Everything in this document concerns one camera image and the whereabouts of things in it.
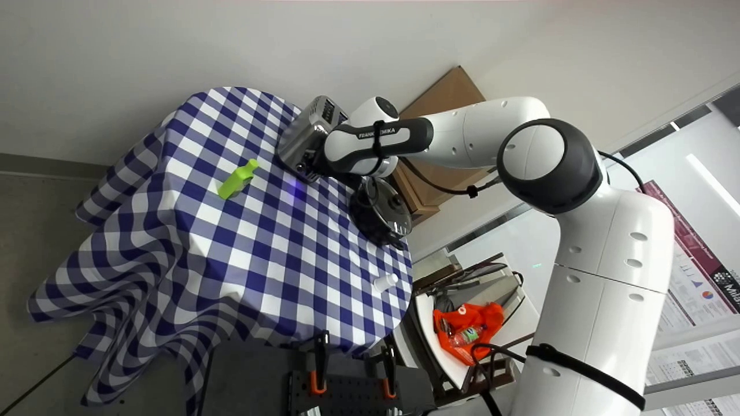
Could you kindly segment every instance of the green object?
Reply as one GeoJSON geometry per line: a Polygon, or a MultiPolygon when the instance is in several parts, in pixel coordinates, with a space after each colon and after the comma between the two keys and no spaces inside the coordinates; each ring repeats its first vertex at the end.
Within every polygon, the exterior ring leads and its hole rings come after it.
{"type": "Polygon", "coordinates": [[[246,190],[246,184],[253,181],[258,169],[260,169],[258,159],[250,159],[246,166],[238,166],[236,170],[231,170],[231,176],[218,190],[218,197],[231,198],[236,192],[246,190]]]}

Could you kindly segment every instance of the tablecloth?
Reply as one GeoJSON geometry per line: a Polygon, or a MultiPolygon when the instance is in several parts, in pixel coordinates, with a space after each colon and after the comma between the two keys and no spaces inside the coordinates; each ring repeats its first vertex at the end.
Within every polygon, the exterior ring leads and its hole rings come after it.
{"type": "Polygon", "coordinates": [[[357,354],[400,324],[410,251],[365,240],[336,178],[306,184],[280,166],[275,141],[296,116],[253,88],[199,93],[82,201],[77,218],[95,228],[29,310],[36,322],[92,312],[77,354],[103,368],[87,401],[115,399],[172,350],[198,413],[210,350],[231,335],[285,345],[328,330],[357,354]],[[221,198],[250,159],[250,184],[221,198]]]}

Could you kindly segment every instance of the floor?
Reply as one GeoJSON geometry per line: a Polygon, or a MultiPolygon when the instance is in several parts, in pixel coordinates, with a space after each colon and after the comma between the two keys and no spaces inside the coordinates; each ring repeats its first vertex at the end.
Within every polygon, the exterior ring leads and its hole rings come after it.
{"type": "MultiPolygon", "coordinates": [[[[97,166],[0,155],[0,413],[61,364],[88,318],[32,324],[26,298],[87,238],[75,205],[103,176],[97,166]]],[[[95,363],[72,361],[8,416],[185,413],[180,363],[163,357],[112,407],[82,407],[95,363]]]]}

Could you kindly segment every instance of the blue checkered tablecloth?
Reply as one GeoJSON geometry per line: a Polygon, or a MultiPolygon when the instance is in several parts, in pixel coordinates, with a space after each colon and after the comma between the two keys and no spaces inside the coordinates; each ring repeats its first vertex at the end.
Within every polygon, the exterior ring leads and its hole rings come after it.
{"type": "Polygon", "coordinates": [[[328,330],[357,354],[400,324],[410,251],[358,233],[349,186],[306,184],[275,162],[296,116],[250,88],[199,93],[78,205],[95,228],[29,307],[36,322],[92,312],[77,354],[103,356],[103,368],[87,401],[115,399],[172,350],[187,363],[194,413],[210,350],[231,335],[285,345],[328,330]],[[222,201],[218,186],[250,159],[253,182],[222,201]]]}

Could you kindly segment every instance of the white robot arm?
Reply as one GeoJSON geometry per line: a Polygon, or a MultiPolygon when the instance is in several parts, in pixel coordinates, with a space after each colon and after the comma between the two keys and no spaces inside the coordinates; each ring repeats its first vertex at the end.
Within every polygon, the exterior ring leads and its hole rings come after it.
{"type": "Polygon", "coordinates": [[[370,100],[327,137],[328,163],[386,176],[395,155],[498,166],[562,240],[513,416],[639,416],[673,260],[673,218],[615,190],[591,141],[532,96],[399,120],[370,100]]]}

